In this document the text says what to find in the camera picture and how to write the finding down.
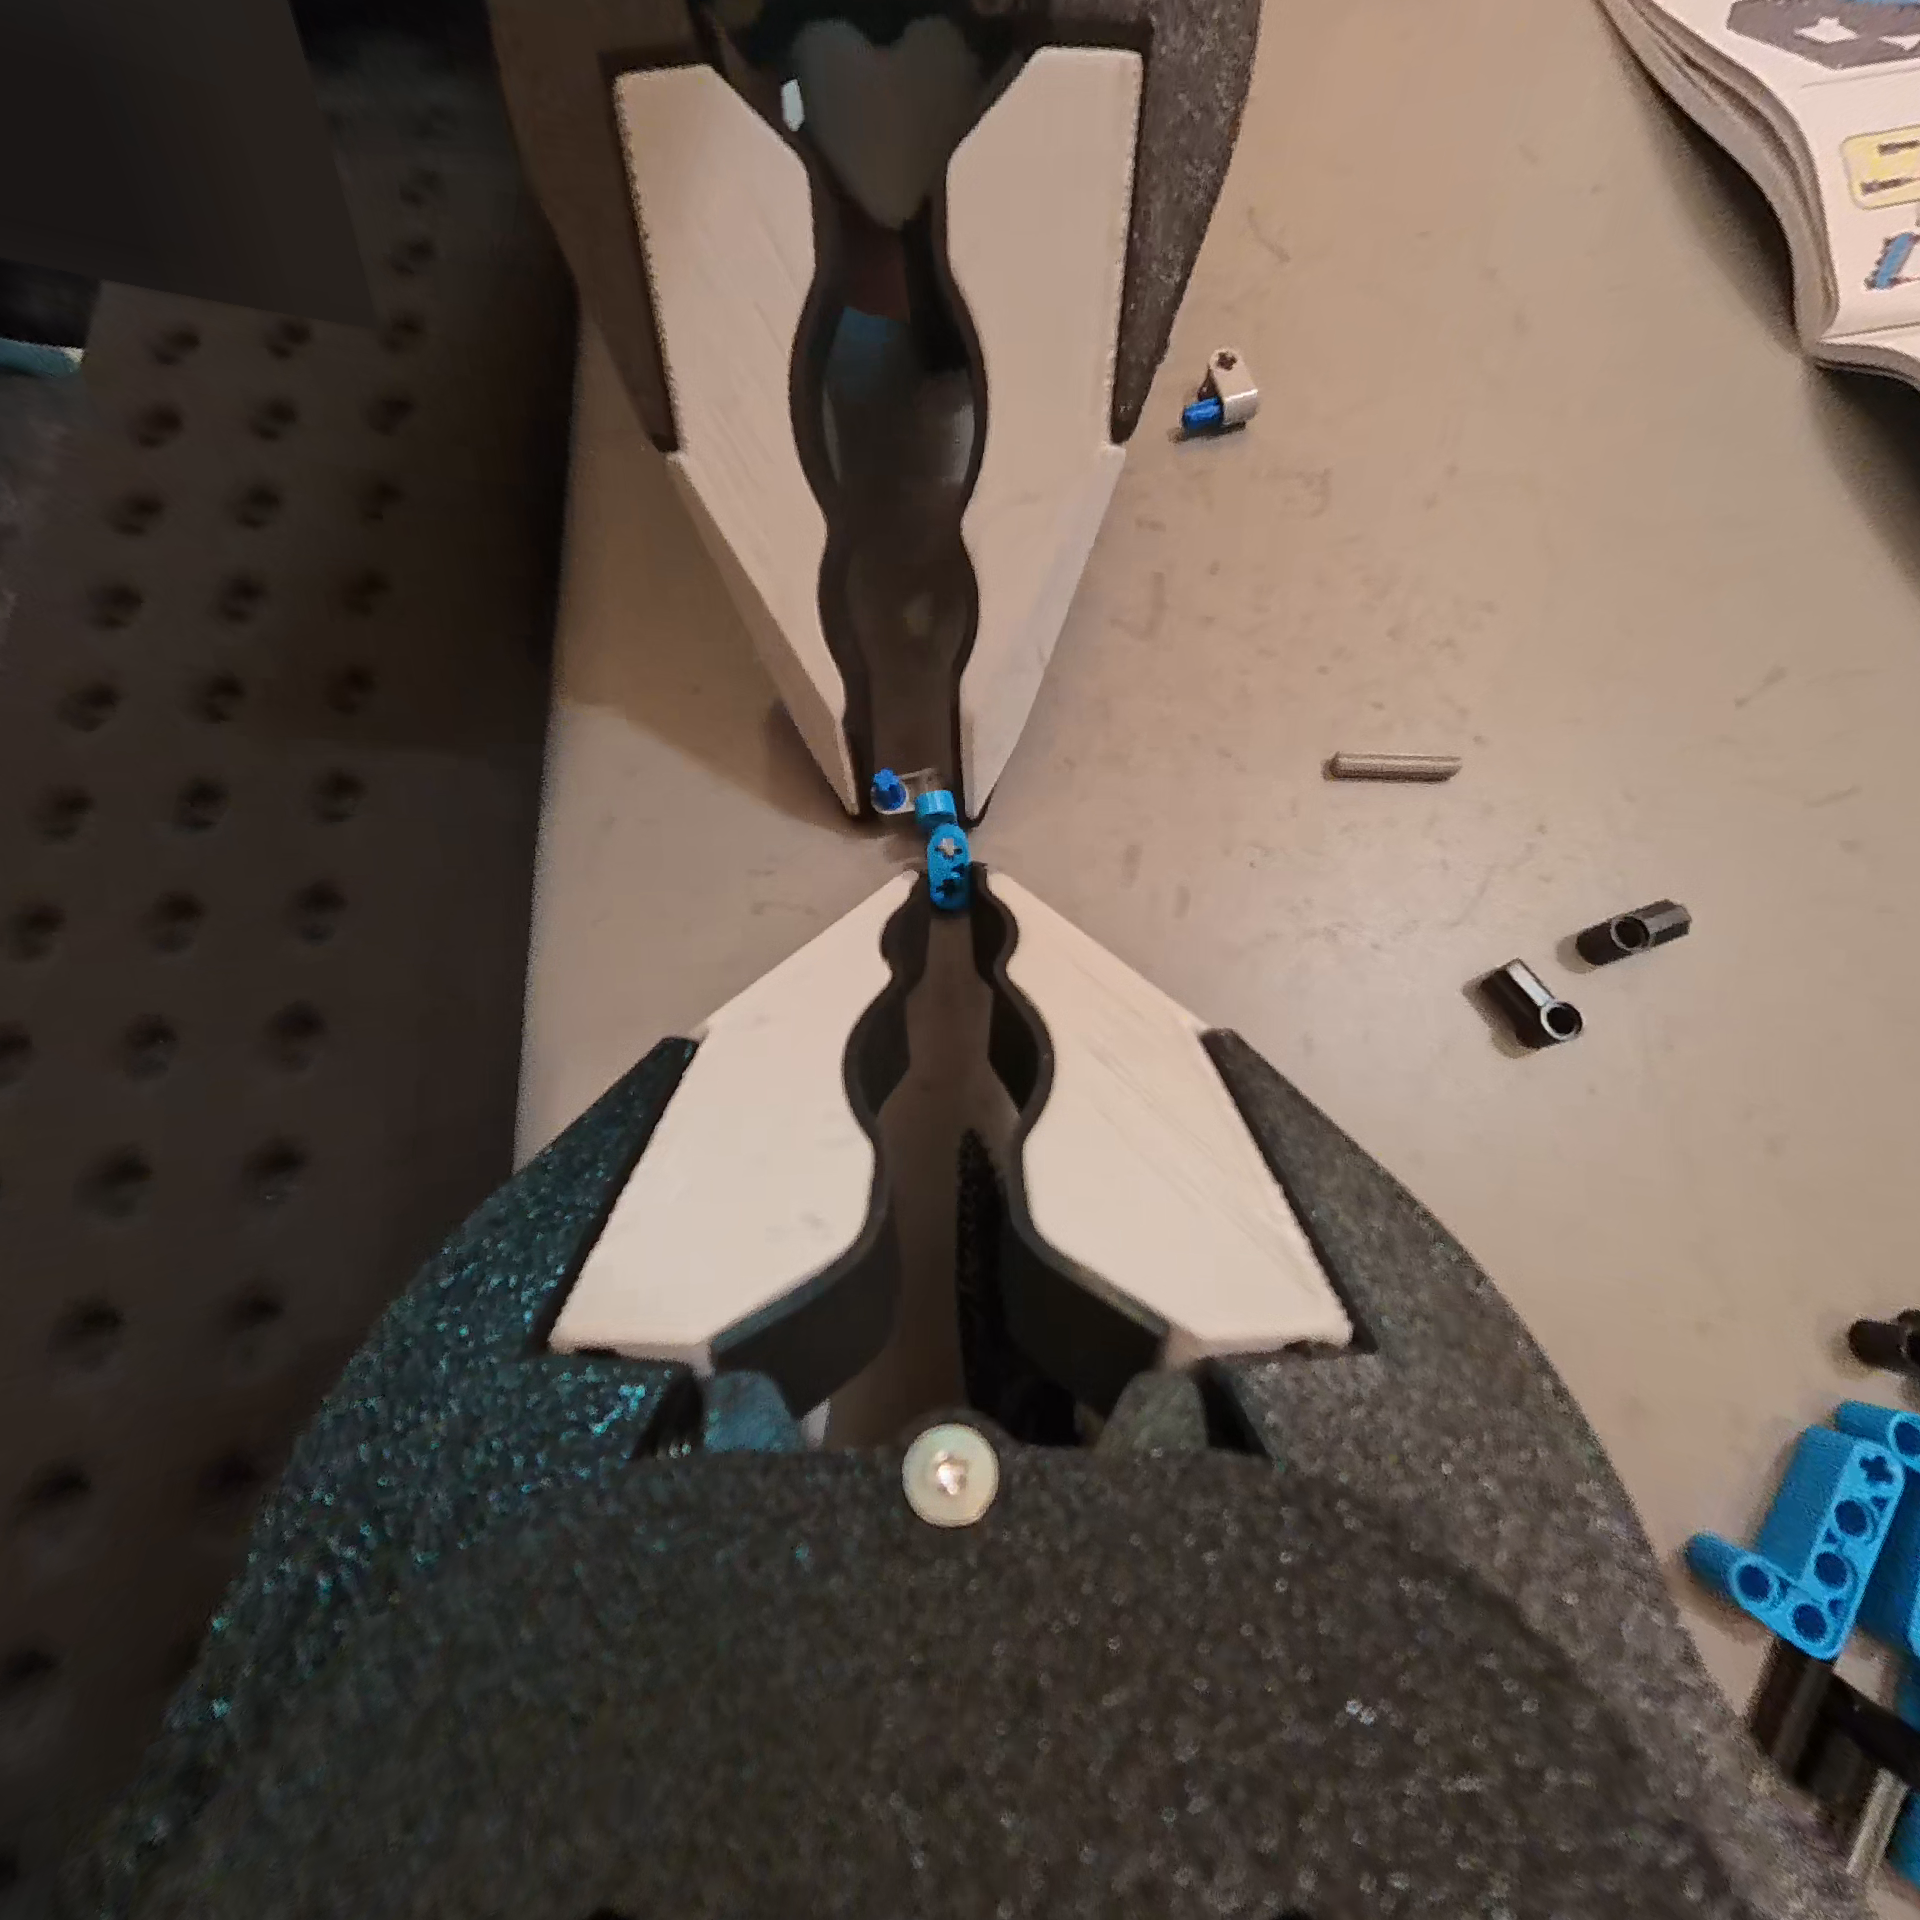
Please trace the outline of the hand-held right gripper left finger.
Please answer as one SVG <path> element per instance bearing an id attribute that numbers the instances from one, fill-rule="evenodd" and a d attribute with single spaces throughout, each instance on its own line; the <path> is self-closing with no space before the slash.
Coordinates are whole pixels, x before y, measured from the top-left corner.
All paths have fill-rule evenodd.
<path id="1" fill-rule="evenodd" d="M 759 1372 L 830 1404 L 887 1343 L 903 1249 L 878 1116 L 913 1066 L 926 881 L 898 873 L 717 1010 L 550 1344 Z"/>

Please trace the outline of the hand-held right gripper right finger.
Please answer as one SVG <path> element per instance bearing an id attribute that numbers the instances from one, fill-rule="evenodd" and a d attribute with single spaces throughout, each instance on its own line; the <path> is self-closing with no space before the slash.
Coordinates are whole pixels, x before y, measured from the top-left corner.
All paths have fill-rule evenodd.
<path id="1" fill-rule="evenodd" d="M 1341 1355 L 1357 1318 L 1243 1116 L 1215 1028 L 1015 879 L 975 875 L 1015 1352 L 1113 1411 L 1148 1372 Z"/>

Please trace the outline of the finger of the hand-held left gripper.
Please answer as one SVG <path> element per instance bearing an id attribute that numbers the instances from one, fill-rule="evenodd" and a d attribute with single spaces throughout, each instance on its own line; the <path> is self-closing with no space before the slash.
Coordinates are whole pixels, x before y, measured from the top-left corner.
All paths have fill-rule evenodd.
<path id="1" fill-rule="evenodd" d="M 1043 47 L 947 157 L 943 251 L 984 383 L 963 548 L 976 620 L 958 763 L 984 817 L 1043 694 L 1128 460 L 1117 330 L 1144 55 Z"/>
<path id="2" fill-rule="evenodd" d="M 819 611 L 830 523 L 794 427 L 819 266 L 805 157 L 708 67 L 625 73 L 612 103 L 672 402 L 668 465 L 798 736 L 860 814 Z"/>

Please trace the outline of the grey desk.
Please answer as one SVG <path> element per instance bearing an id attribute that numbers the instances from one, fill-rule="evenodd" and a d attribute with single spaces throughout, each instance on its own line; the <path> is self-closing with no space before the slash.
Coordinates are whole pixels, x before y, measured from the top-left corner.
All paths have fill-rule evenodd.
<path id="1" fill-rule="evenodd" d="M 1027 55 L 952 15 L 847 37 L 861 181 L 788 133 L 816 278 L 794 427 L 860 814 L 788 716 L 612 349 L 576 407 L 523 1144 L 893 875 L 926 881 L 878 1128 L 913 1360 L 861 1438 L 960 1404 L 958 1135 L 1009 1166 L 975 905 L 930 909 L 878 768 L 936 768 L 1033 887 L 1279 1072 L 1471 1251 L 1558 1372 L 1740 1708 L 1773 1640 L 1694 1585 L 1752 1543 L 1857 1309 L 1918 1304 L 1918 437 L 1758 328 L 1747 227 L 1593 5 L 1262 5 L 1234 157 L 1043 694 L 984 817 L 958 763 L 984 383 L 947 157 Z M 1215 349 L 1262 388 L 1182 441 Z M 1447 783 L 1326 759 L 1459 754 Z M 1588 967 L 1672 897 L 1689 938 Z M 1574 1002 L 1522 1047 L 1476 982 Z"/>

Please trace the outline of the black tube connector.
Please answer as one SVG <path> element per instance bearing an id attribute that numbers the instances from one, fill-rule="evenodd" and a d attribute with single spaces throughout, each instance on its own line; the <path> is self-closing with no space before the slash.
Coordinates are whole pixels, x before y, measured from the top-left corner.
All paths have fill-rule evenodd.
<path id="1" fill-rule="evenodd" d="M 1574 935 L 1574 949 L 1588 967 L 1609 967 L 1625 956 L 1689 938 L 1692 911 L 1672 897 L 1620 911 Z"/>
<path id="2" fill-rule="evenodd" d="M 1574 1002 L 1555 996 L 1538 970 L 1517 956 L 1476 982 L 1481 999 L 1500 1015 L 1506 1033 L 1529 1053 L 1570 1044 L 1585 1033 Z"/>

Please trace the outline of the dark perforated panel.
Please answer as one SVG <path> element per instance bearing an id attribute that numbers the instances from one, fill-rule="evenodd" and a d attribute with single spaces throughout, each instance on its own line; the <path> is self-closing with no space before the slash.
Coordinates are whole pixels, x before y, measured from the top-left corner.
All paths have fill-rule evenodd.
<path id="1" fill-rule="evenodd" d="M 374 267 L 102 300 L 3 641 L 3 1916 L 511 1166 L 576 312 L 514 205 Z"/>

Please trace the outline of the instruction booklet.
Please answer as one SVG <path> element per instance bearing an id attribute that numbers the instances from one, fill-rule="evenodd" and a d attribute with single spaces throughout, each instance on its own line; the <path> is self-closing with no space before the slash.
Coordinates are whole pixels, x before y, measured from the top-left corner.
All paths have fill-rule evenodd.
<path id="1" fill-rule="evenodd" d="M 1918 5 L 1599 5 L 1764 193 L 1802 353 L 1918 388 Z"/>

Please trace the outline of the blue angled beam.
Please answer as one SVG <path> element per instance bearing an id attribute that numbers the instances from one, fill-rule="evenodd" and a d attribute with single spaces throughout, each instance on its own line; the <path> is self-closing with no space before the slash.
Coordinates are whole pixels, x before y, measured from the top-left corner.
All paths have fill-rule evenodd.
<path id="1" fill-rule="evenodd" d="M 1904 1495 L 1904 1446 L 1886 1433 L 1810 1427 L 1752 1543 L 1694 1533 L 1692 1577 L 1796 1654 L 1830 1663 L 1847 1642 Z"/>

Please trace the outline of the pile of building pieces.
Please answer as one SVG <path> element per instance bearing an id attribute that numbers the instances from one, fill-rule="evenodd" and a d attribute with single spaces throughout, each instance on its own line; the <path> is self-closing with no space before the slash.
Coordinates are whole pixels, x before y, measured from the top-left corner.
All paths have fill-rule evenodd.
<path id="1" fill-rule="evenodd" d="M 1752 1735 L 1830 1820 L 1854 1880 L 1918 1886 L 1918 1411 L 1845 1400 L 1827 1424 L 1904 1446 L 1907 1482 L 1857 1624 L 1830 1663 L 1773 1640 Z"/>

